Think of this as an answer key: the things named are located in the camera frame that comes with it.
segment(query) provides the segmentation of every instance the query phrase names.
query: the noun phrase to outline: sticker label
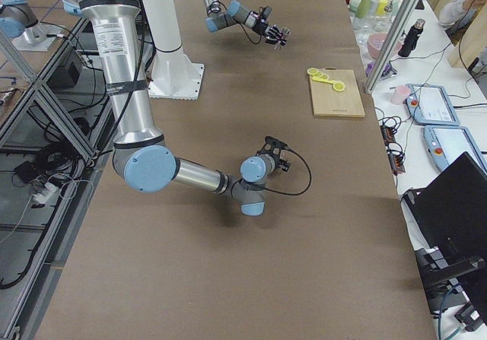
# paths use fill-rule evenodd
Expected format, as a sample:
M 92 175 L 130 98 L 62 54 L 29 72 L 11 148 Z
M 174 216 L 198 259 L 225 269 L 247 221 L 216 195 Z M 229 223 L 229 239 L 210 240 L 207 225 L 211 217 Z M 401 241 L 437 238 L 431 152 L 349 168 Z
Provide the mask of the sticker label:
M 98 24 L 93 31 L 100 57 L 127 54 L 127 43 L 120 23 Z

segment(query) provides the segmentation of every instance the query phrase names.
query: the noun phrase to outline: pink cup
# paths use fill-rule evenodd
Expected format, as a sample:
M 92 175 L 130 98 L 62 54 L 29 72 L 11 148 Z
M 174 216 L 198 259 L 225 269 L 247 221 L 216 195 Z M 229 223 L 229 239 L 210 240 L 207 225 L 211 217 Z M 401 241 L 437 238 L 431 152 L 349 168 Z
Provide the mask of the pink cup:
M 397 85 L 394 89 L 393 97 L 390 98 L 390 102 L 393 104 L 403 104 L 404 100 L 411 94 L 411 89 L 405 85 Z

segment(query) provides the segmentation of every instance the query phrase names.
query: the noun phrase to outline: black bottle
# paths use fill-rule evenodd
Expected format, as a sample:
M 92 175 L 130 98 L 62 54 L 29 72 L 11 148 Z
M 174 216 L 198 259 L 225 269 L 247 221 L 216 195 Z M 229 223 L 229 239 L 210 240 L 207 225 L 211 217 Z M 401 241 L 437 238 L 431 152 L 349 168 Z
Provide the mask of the black bottle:
M 397 53 L 401 57 L 408 57 L 411 51 L 416 48 L 416 44 L 418 43 L 419 36 L 423 33 L 423 27 L 425 26 L 425 20 L 419 18 L 414 26 L 411 27 L 409 30 L 406 39 L 404 40 L 403 47 Z

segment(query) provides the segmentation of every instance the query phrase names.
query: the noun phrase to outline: yellow measuring spoon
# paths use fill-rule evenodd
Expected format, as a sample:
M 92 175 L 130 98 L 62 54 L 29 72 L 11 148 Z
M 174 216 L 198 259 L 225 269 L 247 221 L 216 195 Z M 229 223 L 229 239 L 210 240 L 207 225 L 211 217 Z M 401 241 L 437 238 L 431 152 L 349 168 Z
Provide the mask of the yellow measuring spoon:
M 317 68 L 309 68 L 307 74 L 311 76 L 311 80 L 320 83 L 331 84 L 334 91 L 344 91 L 345 83 L 341 80 L 330 80 L 329 76 Z

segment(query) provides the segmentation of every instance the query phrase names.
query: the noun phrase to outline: wooden cutting board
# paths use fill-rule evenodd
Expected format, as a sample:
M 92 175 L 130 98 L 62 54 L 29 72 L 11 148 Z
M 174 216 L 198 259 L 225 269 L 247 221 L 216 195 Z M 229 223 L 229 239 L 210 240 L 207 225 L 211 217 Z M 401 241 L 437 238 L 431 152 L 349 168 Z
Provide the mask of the wooden cutting board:
M 315 116 L 365 117 L 364 106 L 358 92 L 353 70 L 318 69 L 329 75 L 330 79 L 345 83 L 344 91 L 334 91 L 331 84 L 313 81 L 310 89 Z

